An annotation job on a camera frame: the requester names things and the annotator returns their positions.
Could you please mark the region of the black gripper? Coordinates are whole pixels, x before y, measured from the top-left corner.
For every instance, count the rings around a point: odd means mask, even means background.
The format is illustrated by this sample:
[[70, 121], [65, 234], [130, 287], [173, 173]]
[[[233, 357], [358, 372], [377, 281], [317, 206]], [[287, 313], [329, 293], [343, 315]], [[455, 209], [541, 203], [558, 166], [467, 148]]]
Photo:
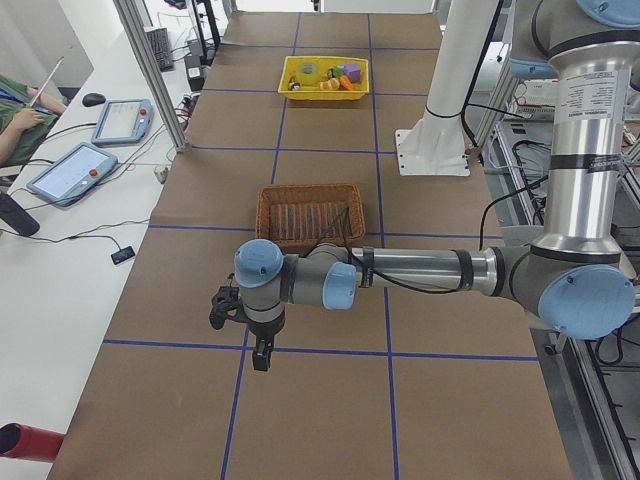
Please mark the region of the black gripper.
[[248, 323], [250, 332], [256, 338], [256, 346], [252, 351], [254, 370], [268, 371], [270, 369], [275, 337], [284, 328], [284, 325], [284, 319], [275, 319], [270, 322], [250, 321]]

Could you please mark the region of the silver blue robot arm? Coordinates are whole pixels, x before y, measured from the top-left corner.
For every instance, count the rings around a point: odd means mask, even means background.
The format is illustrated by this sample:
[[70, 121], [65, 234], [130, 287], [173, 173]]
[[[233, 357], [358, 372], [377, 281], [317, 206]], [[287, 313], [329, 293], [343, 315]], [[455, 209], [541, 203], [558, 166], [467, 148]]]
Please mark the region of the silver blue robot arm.
[[265, 239], [249, 241], [212, 302], [210, 322], [248, 327], [256, 370], [270, 366], [287, 305], [347, 310], [357, 289], [376, 281], [430, 295], [476, 290], [505, 298], [575, 339], [625, 324], [635, 290], [610, 228], [627, 89], [639, 59], [639, 5], [520, 1], [514, 27], [515, 70], [547, 67], [559, 81], [542, 233], [525, 247], [475, 252], [320, 244], [297, 256]]

